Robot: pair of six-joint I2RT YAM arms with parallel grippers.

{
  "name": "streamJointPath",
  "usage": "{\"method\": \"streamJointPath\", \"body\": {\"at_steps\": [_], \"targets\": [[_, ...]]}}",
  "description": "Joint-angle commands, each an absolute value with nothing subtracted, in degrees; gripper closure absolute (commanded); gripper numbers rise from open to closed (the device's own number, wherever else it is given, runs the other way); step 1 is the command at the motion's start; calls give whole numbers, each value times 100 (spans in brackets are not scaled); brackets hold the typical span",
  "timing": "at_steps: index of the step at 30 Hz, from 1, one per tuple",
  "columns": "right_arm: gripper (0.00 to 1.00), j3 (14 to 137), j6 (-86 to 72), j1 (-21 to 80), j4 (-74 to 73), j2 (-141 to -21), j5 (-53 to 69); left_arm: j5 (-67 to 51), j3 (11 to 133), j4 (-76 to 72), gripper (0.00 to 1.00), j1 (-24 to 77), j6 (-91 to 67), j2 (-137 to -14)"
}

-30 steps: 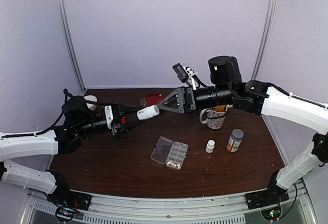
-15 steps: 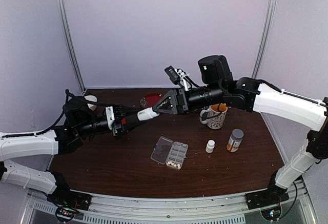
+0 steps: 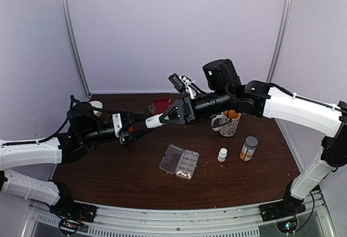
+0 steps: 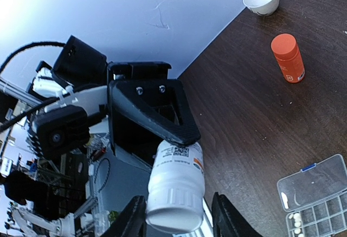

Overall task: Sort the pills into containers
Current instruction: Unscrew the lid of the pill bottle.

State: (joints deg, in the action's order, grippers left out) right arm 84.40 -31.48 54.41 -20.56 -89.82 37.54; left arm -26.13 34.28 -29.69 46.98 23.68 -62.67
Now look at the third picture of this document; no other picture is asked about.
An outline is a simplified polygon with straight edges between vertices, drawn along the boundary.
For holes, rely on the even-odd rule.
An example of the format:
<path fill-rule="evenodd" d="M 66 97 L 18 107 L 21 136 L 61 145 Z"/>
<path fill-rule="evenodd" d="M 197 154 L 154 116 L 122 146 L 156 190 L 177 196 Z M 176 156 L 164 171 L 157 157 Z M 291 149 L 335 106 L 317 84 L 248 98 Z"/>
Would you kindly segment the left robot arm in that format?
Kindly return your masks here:
<path fill-rule="evenodd" d="M 1 141 L 1 193 L 42 202 L 59 216 L 73 217 L 84 210 L 64 183 L 39 180 L 14 169 L 74 163 L 87 155 L 92 146 L 114 140 L 126 145 L 163 125 L 159 114 L 147 117 L 130 111 L 109 111 L 110 120 L 104 122 L 100 118 L 103 113 L 107 110 L 97 101 L 74 100 L 63 122 L 69 125 L 67 132 L 58 129 L 46 138 Z"/>

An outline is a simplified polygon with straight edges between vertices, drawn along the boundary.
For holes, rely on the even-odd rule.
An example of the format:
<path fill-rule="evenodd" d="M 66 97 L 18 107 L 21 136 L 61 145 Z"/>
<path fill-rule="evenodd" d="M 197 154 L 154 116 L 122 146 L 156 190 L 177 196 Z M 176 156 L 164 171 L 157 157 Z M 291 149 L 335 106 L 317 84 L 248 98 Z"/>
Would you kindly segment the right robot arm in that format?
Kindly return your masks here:
<path fill-rule="evenodd" d="M 203 66 L 210 93 L 195 99 L 176 100 L 159 116 L 164 124 L 192 124 L 223 111 L 255 117 L 280 119 L 309 127 L 324 134 L 322 151 L 301 173 L 288 184 L 278 212 L 291 215 L 304 198 L 327 175 L 346 165 L 346 103 L 327 104 L 261 81 L 241 83 L 230 59 L 212 61 Z"/>

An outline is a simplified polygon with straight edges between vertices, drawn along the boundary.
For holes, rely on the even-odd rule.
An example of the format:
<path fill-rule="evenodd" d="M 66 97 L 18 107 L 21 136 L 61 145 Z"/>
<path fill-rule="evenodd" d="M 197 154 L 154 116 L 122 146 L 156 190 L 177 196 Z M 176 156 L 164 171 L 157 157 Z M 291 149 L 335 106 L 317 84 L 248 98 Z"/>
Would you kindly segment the clear plastic pill organizer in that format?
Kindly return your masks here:
<path fill-rule="evenodd" d="M 176 175 L 178 170 L 190 173 L 191 178 L 176 175 L 179 178 L 190 180 L 194 175 L 199 157 L 200 154 L 198 152 L 185 150 L 170 144 L 163 155 L 159 168 L 172 175 Z"/>

